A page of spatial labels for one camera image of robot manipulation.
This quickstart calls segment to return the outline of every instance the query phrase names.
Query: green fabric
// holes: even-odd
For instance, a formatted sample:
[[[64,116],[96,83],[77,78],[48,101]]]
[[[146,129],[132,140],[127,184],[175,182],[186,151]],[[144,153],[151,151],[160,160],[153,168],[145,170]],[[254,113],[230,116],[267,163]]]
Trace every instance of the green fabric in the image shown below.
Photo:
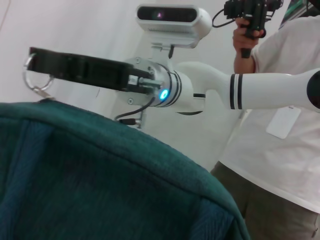
[[[1,103],[0,117],[8,119],[5,129],[0,126],[0,144],[6,146],[0,149],[0,200],[22,120],[55,128],[27,191],[17,239],[185,240],[201,198],[235,216],[228,239],[249,239],[224,187],[180,152],[142,132],[49,100]],[[116,235],[106,226],[118,229]]]

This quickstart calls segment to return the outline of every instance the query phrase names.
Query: hand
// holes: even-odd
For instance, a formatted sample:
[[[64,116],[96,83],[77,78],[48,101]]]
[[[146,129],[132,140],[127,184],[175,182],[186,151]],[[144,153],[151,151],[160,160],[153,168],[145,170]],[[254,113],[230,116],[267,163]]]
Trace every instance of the hand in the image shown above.
[[[253,36],[254,40],[245,37],[247,29],[241,27],[242,25],[249,25],[249,21],[243,18],[237,18],[235,20],[236,25],[238,26],[233,32],[233,46],[237,53],[241,53],[241,49],[253,49],[259,43],[259,37],[264,34],[264,31],[254,31]]]

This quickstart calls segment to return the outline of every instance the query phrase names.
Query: metal ring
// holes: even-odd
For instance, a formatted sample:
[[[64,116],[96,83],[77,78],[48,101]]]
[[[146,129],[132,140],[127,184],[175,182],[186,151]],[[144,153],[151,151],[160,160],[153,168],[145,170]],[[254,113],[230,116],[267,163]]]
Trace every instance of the metal ring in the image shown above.
[[[50,75],[49,77],[49,80],[48,82],[43,86],[43,87],[38,87],[38,86],[34,86],[30,79],[28,78],[27,76],[27,72],[28,72],[28,67],[29,67],[29,64],[31,63],[32,59],[34,58],[36,54],[35,53],[32,53],[29,58],[27,59],[27,61],[25,62],[25,64],[23,65],[23,72],[22,72],[22,77],[23,77],[23,80],[24,80],[24,83],[25,85],[31,89],[32,91],[34,92],[37,92],[39,89],[42,90],[42,91],[45,91],[47,90],[48,88],[50,88],[50,86],[52,85],[53,81],[55,80],[55,77]]]

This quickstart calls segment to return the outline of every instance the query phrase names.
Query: depth camera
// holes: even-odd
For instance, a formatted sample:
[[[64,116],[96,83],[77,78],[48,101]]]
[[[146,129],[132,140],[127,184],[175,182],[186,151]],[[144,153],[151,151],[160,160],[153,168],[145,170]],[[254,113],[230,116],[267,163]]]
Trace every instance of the depth camera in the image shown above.
[[[212,18],[194,5],[140,5],[136,20],[154,46],[195,48],[210,32]]]

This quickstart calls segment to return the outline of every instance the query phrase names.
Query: black stripe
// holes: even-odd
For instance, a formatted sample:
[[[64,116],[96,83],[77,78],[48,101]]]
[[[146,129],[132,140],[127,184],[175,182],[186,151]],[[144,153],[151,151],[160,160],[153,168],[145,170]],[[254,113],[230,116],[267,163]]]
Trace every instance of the black stripe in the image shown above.
[[[175,104],[175,103],[176,103],[176,101],[180,98],[181,91],[182,91],[182,82],[181,82],[181,78],[180,78],[179,74],[178,74],[176,71],[174,71],[174,72],[175,72],[175,77],[177,77],[177,76],[178,76],[178,80],[179,80],[180,85],[179,85],[179,86],[177,86],[177,87],[179,88],[178,97],[174,100],[174,102],[173,102],[173,103],[171,103],[171,105]]]
[[[177,114],[185,115],[185,116],[194,116],[202,113],[203,111],[195,111],[195,112],[177,112]]]
[[[206,98],[206,95],[203,94],[203,93],[194,93],[194,94],[193,94],[193,97],[194,97],[194,98],[203,98],[203,99],[205,99],[205,98]]]
[[[235,74],[231,75],[230,79],[230,108],[235,109]]]
[[[164,106],[161,106],[161,108],[165,108],[165,107],[168,107],[168,106],[171,106],[172,105],[172,102],[176,99],[176,96],[178,94],[178,89],[179,89],[179,82],[178,82],[178,77],[176,74],[173,74],[175,76],[175,81],[176,81],[176,90],[175,90],[175,93],[174,93],[174,96],[173,98],[171,99],[170,102],[168,102],[166,105]]]
[[[242,109],[242,77],[240,74],[238,79],[238,109]]]

